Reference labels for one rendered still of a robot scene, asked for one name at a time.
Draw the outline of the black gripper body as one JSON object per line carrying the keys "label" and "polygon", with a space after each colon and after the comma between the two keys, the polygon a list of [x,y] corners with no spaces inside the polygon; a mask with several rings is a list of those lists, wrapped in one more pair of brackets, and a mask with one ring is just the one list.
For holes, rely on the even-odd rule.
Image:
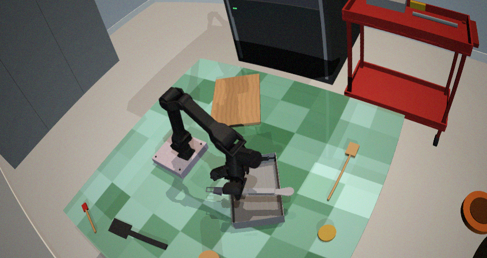
{"label": "black gripper body", "polygon": [[245,172],[249,174],[249,167],[240,164],[227,164],[226,170],[228,173],[228,179],[230,182],[226,182],[223,186],[224,195],[239,195],[242,192],[242,180],[244,179]]}

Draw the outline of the wooden board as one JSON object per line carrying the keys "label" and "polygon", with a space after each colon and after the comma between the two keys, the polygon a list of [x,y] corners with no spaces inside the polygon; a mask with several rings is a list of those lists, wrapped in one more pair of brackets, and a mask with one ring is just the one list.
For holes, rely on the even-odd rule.
{"label": "wooden board", "polygon": [[211,117],[230,128],[261,124],[259,74],[216,79]]}

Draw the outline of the golden-yellow flat round disc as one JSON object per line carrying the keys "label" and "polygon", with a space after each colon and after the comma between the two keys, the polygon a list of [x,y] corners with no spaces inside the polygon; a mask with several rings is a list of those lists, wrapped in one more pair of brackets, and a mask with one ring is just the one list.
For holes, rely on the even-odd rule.
{"label": "golden-yellow flat round disc", "polygon": [[321,241],[329,242],[334,239],[336,233],[336,228],[333,225],[323,225],[319,229],[318,237]]}

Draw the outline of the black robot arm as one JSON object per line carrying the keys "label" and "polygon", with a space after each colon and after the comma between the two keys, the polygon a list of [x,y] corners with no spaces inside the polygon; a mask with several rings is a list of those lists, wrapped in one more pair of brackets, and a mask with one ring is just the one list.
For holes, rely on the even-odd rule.
{"label": "black robot arm", "polygon": [[[177,157],[189,160],[195,150],[189,145],[192,137],[189,131],[184,129],[181,111],[190,116],[210,137],[211,142],[225,154],[225,164],[240,164],[246,167],[258,168],[261,164],[262,154],[259,151],[245,148],[246,140],[226,124],[214,120],[203,110],[192,97],[184,93],[182,88],[171,87],[159,98],[160,106],[167,111],[173,130],[172,144],[170,147],[178,152]],[[239,140],[236,144],[234,142]],[[228,179],[226,165],[214,168],[210,172],[213,181]]]}

